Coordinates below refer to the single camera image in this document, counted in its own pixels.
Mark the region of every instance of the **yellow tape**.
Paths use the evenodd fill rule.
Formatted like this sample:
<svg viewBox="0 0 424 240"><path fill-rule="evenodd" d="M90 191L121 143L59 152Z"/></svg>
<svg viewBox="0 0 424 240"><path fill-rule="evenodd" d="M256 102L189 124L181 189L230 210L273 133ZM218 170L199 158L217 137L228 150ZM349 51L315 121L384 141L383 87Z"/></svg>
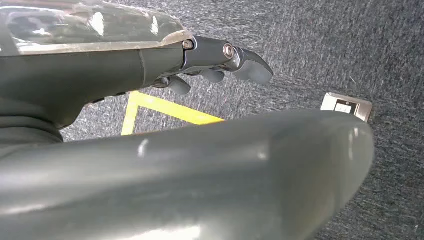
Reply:
<svg viewBox="0 0 424 240"><path fill-rule="evenodd" d="M128 106L126 108L121 135L133 134L139 106L152 109L196 125L212 124L224 121L224 119L219 117L212 116L186 106L181 106L170 101L143 94L138 91L133 91L129 94Z"/></svg>
<svg viewBox="0 0 424 240"><path fill-rule="evenodd" d="M134 132L137 112L139 111L139 105L137 104L137 93L138 92L133 91L129 94L128 105L126 106L125 118L123 119L121 136L132 135Z"/></svg>

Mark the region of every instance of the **robotic hand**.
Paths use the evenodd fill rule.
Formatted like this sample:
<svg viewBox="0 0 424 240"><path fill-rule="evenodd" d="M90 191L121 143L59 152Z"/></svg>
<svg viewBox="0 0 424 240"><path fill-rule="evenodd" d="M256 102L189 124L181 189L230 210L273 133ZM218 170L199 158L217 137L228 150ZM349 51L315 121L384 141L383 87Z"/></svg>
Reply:
<svg viewBox="0 0 424 240"><path fill-rule="evenodd" d="M0 49L0 112L58 129L107 96L148 87L187 94L180 74L217 83L231 72L258 84L273 76L254 52L193 36L172 16L95 0L2 0Z"/></svg>
<svg viewBox="0 0 424 240"><path fill-rule="evenodd" d="M96 0L0 1L0 238L310 239L357 191L371 128L300 110L63 143L84 105L178 75L267 83L257 54Z"/></svg>

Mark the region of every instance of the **screw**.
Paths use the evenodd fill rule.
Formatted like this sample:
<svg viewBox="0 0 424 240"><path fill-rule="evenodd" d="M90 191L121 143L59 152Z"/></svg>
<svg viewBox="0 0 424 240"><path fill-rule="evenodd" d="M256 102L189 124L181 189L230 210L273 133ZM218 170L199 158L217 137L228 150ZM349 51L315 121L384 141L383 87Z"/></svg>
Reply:
<svg viewBox="0 0 424 240"><path fill-rule="evenodd" d="M226 43L224 45L224 56L227 59L232 59L234 57L234 48L233 45Z"/></svg>
<svg viewBox="0 0 424 240"><path fill-rule="evenodd" d="M182 48L185 50L193 49L194 44L191 40L185 40L182 42Z"/></svg>

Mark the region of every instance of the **transparent plastic cover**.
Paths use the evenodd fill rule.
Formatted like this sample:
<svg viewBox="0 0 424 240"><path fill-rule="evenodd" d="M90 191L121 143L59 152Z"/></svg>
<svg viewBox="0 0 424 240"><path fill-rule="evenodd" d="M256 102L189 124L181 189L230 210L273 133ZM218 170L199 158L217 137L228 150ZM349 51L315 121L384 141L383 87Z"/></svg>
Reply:
<svg viewBox="0 0 424 240"><path fill-rule="evenodd" d="M98 52L192 37L175 17L98 0L0 0L0 18L0 56L11 47L17 55Z"/></svg>

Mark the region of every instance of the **gray cylindrical part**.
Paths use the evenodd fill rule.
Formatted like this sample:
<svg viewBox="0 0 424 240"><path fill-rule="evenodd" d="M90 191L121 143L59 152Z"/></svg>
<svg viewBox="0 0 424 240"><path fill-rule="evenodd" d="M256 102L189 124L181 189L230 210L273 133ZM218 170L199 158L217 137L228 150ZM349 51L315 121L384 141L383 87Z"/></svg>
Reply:
<svg viewBox="0 0 424 240"><path fill-rule="evenodd" d="M0 233L305 240L353 196L373 157L365 122L308 110L34 145L0 159Z"/></svg>

